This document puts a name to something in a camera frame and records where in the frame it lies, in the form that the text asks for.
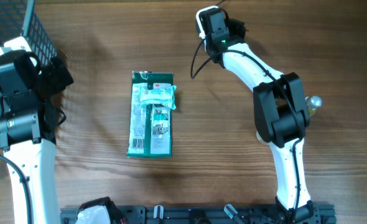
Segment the grey plastic mesh basket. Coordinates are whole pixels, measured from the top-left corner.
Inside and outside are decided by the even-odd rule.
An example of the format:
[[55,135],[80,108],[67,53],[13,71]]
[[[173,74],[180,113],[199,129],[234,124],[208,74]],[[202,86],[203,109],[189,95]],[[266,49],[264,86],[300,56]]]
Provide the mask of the grey plastic mesh basket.
[[35,13],[34,0],[0,0],[0,47],[18,37],[22,37],[24,43],[14,44],[14,48],[34,52],[42,66],[57,56],[53,42]]

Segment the teal pack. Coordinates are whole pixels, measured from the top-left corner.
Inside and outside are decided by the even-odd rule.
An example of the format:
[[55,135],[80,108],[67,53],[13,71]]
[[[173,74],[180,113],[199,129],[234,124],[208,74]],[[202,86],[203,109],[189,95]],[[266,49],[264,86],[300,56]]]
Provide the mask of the teal pack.
[[145,107],[147,105],[162,105],[163,107],[175,110],[176,89],[177,87],[175,85],[169,86],[167,88],[156,88],[152,90],[140,87],[139,89],[140,105],[141,107]]

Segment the yellow oil bottle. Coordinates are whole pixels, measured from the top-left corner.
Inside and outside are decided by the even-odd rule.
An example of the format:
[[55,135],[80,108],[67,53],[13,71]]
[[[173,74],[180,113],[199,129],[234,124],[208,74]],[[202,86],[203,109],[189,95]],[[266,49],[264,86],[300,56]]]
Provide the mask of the yellow oil bottle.
[[309,116],[312,117],[316,111],[322,106],[322,99],[319,96],[307,96],[305,98]]

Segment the green 3M package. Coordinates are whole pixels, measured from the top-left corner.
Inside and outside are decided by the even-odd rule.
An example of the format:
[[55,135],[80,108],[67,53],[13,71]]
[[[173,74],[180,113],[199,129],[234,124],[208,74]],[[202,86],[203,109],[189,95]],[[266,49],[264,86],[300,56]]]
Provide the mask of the green 3M package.
[[163,158],[172,155],[172,111],[162,105],[141,107],[139,89],[174,85],[173,73],[133,72],[128,157]]

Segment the green lidded jar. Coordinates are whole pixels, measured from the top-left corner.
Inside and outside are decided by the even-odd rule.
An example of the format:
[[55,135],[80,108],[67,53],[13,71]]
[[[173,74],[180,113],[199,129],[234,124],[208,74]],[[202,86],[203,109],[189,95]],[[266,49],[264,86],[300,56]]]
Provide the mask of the green lidded jar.
[[262,144],[264,144],[264,145],[269,145],[269,143],[268,143],[268,142],[264,141],[264,139],[261,137],[261,135],[259,134],[259,132],[258,132],[258,131],[256,132],[256,137],[257,137],[257,139],[258,139],[258,141],[259,141],[260,143],[262,143]]

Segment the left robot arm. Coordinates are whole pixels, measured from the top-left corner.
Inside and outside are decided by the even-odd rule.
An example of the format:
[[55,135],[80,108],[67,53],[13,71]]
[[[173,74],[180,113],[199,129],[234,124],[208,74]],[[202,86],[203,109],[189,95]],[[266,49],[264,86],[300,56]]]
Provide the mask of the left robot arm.
[[0,54],[0,160],[7,164],[16,223],[63,223],[55,188],[55,130],[65,113],[52,97],[73,84],[63,60],[33,52]]

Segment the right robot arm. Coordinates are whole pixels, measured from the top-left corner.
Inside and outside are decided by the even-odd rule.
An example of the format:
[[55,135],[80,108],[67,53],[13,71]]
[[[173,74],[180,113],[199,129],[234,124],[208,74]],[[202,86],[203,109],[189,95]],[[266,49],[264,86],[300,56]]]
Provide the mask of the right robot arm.
[[196,13],[201,45],[209,61],[234,73],[253,93],[258,139],[272,151],[277,175],[280,221],[300,223],[314,214],[307,191],[302,151],[310,115],[302,81],[263,62],[244,41],[244,23],[218,7]]

